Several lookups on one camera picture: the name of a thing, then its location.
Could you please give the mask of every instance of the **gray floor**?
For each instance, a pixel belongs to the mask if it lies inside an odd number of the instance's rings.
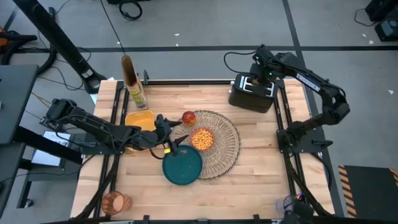
[[[398,45],[382,43],[372,27],[353,21],[355,10],[370,0],[289,0],[290,9],[301,46],[375,46]],[[46,8],[58,9],[65,0],[40,0]],[[125,47],[175,47],[214,45],[278,45],[293,46],[289,25],[280,0],[152,0],[142,2],[144,14],[139,21],[124,20],[116,6],[104,0],[106,9]],[[0,0],[0,26],[3,26],[14,3]],[[98,0],[68,2],[57,15],[58,23],[79,47],[119,47],[111,26]],[[358,19],[369,22],[365,13]],[[10,27],[21,34],[37,34],[37,29],[21,11]],[[25,47],[40,47],[33,42]],[[224,51],[128,52],[138,72],[146,69],[155,78],[233,78],[223,64]],[[92,53],[90,65],[110,78],[121,79],[119,58],[122,53]],[[318,51],[303,52],[307,67],[320,76],[330,78],[344,88],[351,113],[337,126],[325,127],[334,170],[339,164],[391,167],[398,169],[394,133],[398,120],[396,88],[398,51]],[[16,54],[12,64],[42,64],[47,54]],[[250,57],[231,56],[230,64],[237,70],[249,70]],[[67,83],[79,86],[72,68],[56,62]],[[56,69],[43,77],[62,81]],[[69,98],[93,112],[94,104],[84,91],[68,91],[63,86],[37,80],[33,92],[47,100]],[[41,117],[47,108],[31,97],[27,111]],[[21,125],[41,134],[45,128],[38,119],[25,113]],[[23,177],[18,177],[0,223],[41,223],[66,220],[69,217],[76,180],[35,182],[29,198],[32,208],[15,209]]]

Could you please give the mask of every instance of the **apple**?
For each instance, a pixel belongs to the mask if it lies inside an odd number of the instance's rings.
[[[186,126],[191,127],[195,125],[197,122],[197,117],[195,116],[194,112],[187,111],[182,115],[182,123]]]

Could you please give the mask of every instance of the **blue plate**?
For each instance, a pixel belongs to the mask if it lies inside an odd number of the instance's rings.
[[[187,185],[200,175],[203,162],[199,152],[191,146],[180,145],[176,156],[166,154],[163,174],[173,184]]]

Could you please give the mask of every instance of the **round wicker mat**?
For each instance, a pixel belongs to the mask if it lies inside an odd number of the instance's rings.
[[[235,165],[241,149],[241,139],[234,124],[221,114],[212,111],[195,111],[197,122],[192,127],[184,124],[173,129],[171,139],[186,134],[191,135],[197,128],[208,128],[214,134],[214,144],[205,151],[200,151],[203,169],[199,176],[201,180],[210,180],[226,174]],[[181,144],[191,146],[190,137]]]

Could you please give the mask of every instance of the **wooden table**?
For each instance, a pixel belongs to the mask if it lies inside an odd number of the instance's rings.
[[[110,120],[117,81],[102,81],[94,115]],[[306,120],[309,113],[302,85],[285,80],[293,120]],[[187,186],[171,184],[162,173],[162,161],[149,151],[123,154],[120,158],[116,190],[132,197],[130,210],[113,220],[250,219],[280,218],[274,203],[289,194],[287,173],[278,151],[277,120],[272,107],[257,113],[228,104],[229,85],[151,85],[145,86],[150,110],[155,115],[178,120],[184,111],[212,110],[229,118],[241,137],[241,153],[236,165],[215,180],[197,180]],[[119,99],[119,124],[123,92]],[[130,100],[128,113],[136,111]],[[284,126],[286,117],[282,111]],[[162,148],[155,150],[162,155]],[[307,186],[317,200],[333,213],[323,166],[309,154],[301,155]],[[103,156],[95,156],[80,172],[71,217],[78,215],[98,188]]]

